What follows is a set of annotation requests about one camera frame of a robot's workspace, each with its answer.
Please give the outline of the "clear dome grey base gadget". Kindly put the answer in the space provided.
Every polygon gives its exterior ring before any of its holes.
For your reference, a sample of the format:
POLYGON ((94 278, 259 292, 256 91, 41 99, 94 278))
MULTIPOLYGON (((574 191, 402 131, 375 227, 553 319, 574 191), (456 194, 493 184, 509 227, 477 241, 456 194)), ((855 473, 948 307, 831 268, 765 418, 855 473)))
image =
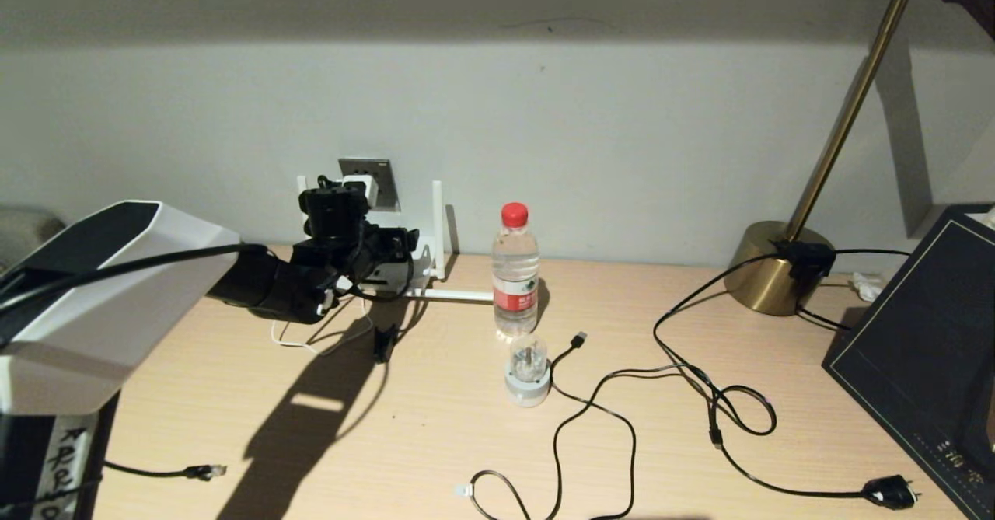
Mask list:
POLYGON ((512 403, 536 407, 550 392, 551 360, 547 343, 536 333, 515 338, 509 346, 504 368, 504 385, 512 403))

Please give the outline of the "small black clip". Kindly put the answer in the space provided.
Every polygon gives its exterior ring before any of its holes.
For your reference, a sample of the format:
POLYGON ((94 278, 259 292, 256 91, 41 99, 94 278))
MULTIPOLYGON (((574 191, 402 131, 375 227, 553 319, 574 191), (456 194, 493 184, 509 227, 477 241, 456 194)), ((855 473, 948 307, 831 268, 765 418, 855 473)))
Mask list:
POLYGON ((377 364, 389 363, 399 338, 400 326, 398 324, 374 329, 373 356, 377 364))

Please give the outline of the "grey cushion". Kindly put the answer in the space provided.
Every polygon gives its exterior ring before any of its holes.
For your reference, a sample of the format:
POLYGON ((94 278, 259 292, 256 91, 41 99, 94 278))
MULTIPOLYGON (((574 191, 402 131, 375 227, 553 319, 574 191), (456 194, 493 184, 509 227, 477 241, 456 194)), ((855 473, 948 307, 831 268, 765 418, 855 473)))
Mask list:
POLYGON ((64 228, 49 211, 0 206, 0 260, 27 257, 64 228))

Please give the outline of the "black box on lamp base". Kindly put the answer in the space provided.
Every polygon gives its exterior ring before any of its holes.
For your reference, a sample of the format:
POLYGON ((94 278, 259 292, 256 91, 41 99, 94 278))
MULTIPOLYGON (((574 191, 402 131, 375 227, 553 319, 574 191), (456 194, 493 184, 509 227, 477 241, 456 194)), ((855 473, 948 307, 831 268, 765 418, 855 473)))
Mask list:
POLYGON ((836 250, 825 243, 782 241, 774 245, 776 254, 789 263, 788 276, 795 281, 821 280, 836 262, 836 250))

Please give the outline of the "grey wall socket plate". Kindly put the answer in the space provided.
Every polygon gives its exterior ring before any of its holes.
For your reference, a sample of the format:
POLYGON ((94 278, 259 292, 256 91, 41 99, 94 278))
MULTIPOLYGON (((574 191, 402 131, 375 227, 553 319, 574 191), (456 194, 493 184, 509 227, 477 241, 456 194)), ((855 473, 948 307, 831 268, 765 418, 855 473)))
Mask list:
POLYGON ((394 179, 393 167, 388 159, 341 158, 339 169, 344 180, 349 176, 369 176, 376 185, 376 195, 371 197, 373 211, 400 211, 400 198, 394 179))

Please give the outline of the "crumpled white tissue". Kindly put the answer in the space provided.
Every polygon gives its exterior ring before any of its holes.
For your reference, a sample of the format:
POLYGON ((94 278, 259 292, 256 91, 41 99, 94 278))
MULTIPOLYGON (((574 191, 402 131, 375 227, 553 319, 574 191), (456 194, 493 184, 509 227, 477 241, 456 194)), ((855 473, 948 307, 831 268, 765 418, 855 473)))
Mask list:
POLYGON ((861 301, 873 303, 885 289, 885 279, 878 274, 853 273, 849 276, 848 283, 857 297, 861 301))

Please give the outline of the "white power adapter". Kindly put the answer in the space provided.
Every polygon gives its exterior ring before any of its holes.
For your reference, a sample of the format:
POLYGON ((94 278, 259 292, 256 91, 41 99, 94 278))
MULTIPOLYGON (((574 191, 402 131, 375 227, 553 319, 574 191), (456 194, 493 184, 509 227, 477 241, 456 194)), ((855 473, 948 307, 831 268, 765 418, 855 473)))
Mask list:
POLYGON ((379 198, 379 187, 372 174, 348 174, 342 177, 342 186, 351 193, 361 194, 370 211, 376 209, 379 198))

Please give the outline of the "white router with antennas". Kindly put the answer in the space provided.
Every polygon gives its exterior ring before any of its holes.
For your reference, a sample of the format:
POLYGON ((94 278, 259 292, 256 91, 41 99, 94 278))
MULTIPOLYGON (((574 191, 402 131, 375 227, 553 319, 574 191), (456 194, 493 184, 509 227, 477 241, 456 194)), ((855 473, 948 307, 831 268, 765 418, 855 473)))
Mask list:
MULTIPOLYGON (((309 188, 342 186, 342 177, 331 179, 320 174, 316 183, 310 184, 299 176, 298 195, 309 188)), ((420 299, 491 303, 490 292, 435 287, 448 277, 452 245, 450 226, 445 220, 443 183, 432 181, 431 190, 429 225, 418 227, 401 211, 368 209, 356 240, 329 243, 305 233, 305 240, 295 245, 295 257, 330 268, 338 293, 358 293, 370 302, 420 299)))

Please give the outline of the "red capped water bottle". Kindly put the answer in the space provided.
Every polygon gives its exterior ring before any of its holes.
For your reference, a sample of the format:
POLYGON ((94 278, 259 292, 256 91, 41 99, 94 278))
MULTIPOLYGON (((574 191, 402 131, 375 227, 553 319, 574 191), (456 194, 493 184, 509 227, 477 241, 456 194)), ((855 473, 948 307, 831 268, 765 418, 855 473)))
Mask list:
POLYGON ((501 228, 493 242, 495 332, 502 340, 531 333, 538 322, 539 255, 529 228, 529 209, 520 202, 501 208, 501 228))

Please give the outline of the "gold desk lamp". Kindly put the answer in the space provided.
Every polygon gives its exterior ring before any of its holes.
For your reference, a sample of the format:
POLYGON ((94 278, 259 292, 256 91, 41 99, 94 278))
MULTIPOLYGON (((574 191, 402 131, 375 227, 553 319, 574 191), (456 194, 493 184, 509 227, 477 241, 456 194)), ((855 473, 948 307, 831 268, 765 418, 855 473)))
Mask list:
MULTIPOLYGON (((941 1, 967 13, 995 42, 995 0, 941 1)), ((790 218, 785 222, 761 220, 744 230, 731 265, 721 275, 728 294, 742 306, 765 315, 793 316, 810 300, 822 282, 823 278, 814 281, 791 279, 788 276, 789 263, 776 254, 775 243, 825 243, 836 250, 836 257, 847 254, 846 250, 837 250, 825 236, 811 230, 808 222, 875 83, 889 45, 898 33, 907 6, 909 0, 889 0, 886 4, 874 38, 868 45, 868 52, 857 67, 826 145, 790 218)))

